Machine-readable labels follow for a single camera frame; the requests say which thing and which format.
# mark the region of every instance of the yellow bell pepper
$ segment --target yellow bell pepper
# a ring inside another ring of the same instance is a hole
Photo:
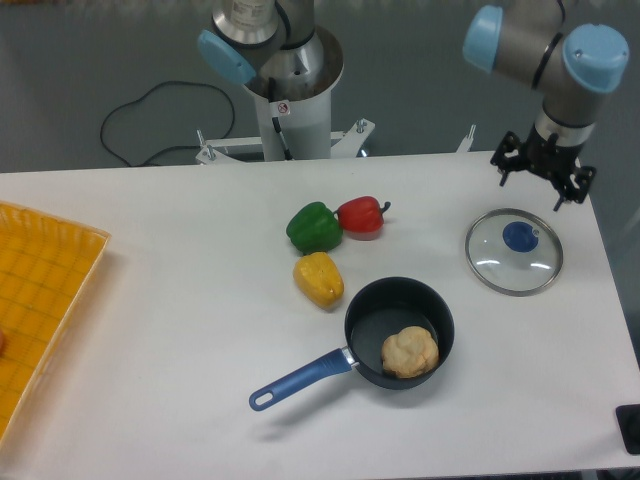
[[[344,293],[338,267],[326,252],[312,253],[298,260],[293,278],[302,293],[322,308],[336,303]]]

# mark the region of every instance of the white table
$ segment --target white table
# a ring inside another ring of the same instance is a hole
[[[640,374],[589,202],[489,153],[0,175],[0,197],[109,231],[112,241],[47,374],[8,439],[16,479],[405,478],[640,465],[614,409]],[[383,235],[331,252],[333,313],[295,287],[284,234],[305,204],[392,202]],[[553,286],[483,285],[467,229],[500,207],[546,220],[564,246]],[[346,344],[367,283],[402,275],[449,304],[456,340],[401,392],[356,371],[264,412],[259,387]]]

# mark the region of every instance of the pan handle hole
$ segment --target pan handle hole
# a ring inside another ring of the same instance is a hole
[[[272,392],[266,392],[263,395],[260,395],[258,398],[256,398],[255,403],[256,403],[256,405],[261,407],[265,403],[269,403],[271,400],[273,400],[273,393]]]

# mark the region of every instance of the black saucepan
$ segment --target black saucepan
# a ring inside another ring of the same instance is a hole
[[[438,345],[440,360],[413,378],[397,378],[382,369],[382,344],[410,326],[424,327]],[[404,277],[377,280],[356,294],[344,323],[347,346],[338,348],[254,392],[249,405],[261,411],[325,377],[356,367],[371,383],[392,390],[413,388],[444,363],[453,347],[454,327],[445,301],[424,283]]]

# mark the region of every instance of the warning sticker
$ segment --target warning sticker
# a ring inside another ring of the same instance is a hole
[[[291,113],[291,105],[289,105],[287,100],[271,102],[269,104],[269,111],[272,117],[284,117]]]

